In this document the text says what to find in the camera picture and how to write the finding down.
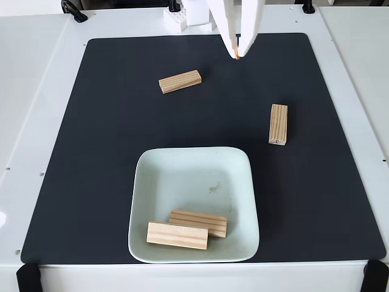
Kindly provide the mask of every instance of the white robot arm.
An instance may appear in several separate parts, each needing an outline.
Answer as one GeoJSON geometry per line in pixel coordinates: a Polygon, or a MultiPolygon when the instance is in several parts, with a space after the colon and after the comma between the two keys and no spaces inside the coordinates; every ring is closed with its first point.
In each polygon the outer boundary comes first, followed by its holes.
{"type": "Polygon", "coordinates": [[[265,0],[242,0],[241,37],[238,48],[233,0],[182,0],[182,2],[187,9],[189,26],[206,23],[211,10],[230,56],[239,58],[246,55],[258,34],[265,0]]]}

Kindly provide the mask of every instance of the black strap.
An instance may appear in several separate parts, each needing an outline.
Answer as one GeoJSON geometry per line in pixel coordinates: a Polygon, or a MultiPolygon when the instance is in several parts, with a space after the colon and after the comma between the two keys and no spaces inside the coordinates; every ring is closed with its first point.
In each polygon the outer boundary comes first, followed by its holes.
{"type": "Polygon", "coordinates": [[[20,292],[43,292],[41,285],[41,272],[36,263],[26,263],[17,272],[20,292]]]}
{"type": "Polygon", "coordinates": [[[379,260],[369,260],[364,271],[360,292],[385,292],[387,289],[389,268],[379,260]]]}

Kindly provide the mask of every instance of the white panel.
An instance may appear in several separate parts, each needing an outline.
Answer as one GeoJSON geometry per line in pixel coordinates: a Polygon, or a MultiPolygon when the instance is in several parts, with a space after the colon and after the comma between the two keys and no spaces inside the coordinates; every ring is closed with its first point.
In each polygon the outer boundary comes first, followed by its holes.
{"type": "Polygon", "coordinates": [[[67,19],[0,18],[0,182],[67,19]]]}
{"type": "Polygon", "coordinates": [[[389,8],[320,10],[388,161],[389,8]]]}

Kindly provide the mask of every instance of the square bowl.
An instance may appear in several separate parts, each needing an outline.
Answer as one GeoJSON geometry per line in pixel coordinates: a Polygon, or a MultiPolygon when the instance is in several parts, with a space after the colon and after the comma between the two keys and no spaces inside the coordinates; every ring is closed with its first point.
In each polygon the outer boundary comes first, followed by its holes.
{"type": "Polygon", "coordinates": [[[260,242],[250,162],[237,148],[162,148],[139,158],[129,218],[128,248],[146,263],[237,262],[260,242]],[[172,210],[227,217],[227,237],[208,237],[206,250],[146,242],[150,221],[172,210]]]}

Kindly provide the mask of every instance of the white table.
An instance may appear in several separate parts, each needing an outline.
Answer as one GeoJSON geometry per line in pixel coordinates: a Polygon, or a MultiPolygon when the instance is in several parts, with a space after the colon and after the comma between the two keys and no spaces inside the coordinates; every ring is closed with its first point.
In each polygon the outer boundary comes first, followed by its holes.
{"type": "MultiPolygon", "coordinates": [[[[369,66],[356,65],[367,53],[357,54],[355,48],[351,50],[348,46],[358,44],[360,31],[347,31],[338,25],[345,23],[352,27],[366,16],[369,21],[364,25],[373,23],[371,30],[376,31],[377,13],[389,16],[385,8],[378,8],[376,12],[367,10],[344,8],[341,12],[328,8],[305,15],[299,5],[269,5],[265,8],[260,32],[308,35],[387,247],[389,167],[382,161],[384,155],[346,68],[357,83],[368,117],[383,145],[388,134],[382,123],[387,124],[389,118],[377,114],[375,105],[370,104],[369,84],[376,81],[373,78],[376,70],[382,78],[385,74],[388,77],[389,73],[384,71],[388,54],[370,55],[366,62],[369,66]]],[[[163,25],[162,9],[99,10],[86,14],[89,20],[82,24],[69,15],[0,18],[0,39],[6,44],[0,47],[0,63],[5,64],[0,66],[0,211],[6,216],[5,224],[0,227],[0,283],[5,291],[18,289],[15,272],[21,262],[16,250],[21,249],[24,242],[43,181],[41,173],[49,163],[85,44],[92,38],[170,34],[163,25]]],[[[382,20],[380,25],[382,36],[389,24],[382,20]]],[[[204,32],[198,28],[184,31],[184,34],[200,33],[204,32]]],[[[385,44],[378,34],[372,40],[385,44]]],[[[375,45],[366,45],[365,40],[360,43],[377,52],[375,45]]],[[[380,96],[384,96],[385,85],[378,88],[380,96]]],[[[224,291],[359,291],[364,264],[365,261],[45,266],[41,272],[44,291],[179,291],[183,287],[187,291],[204,290],[204,287],[224,291]]]]}

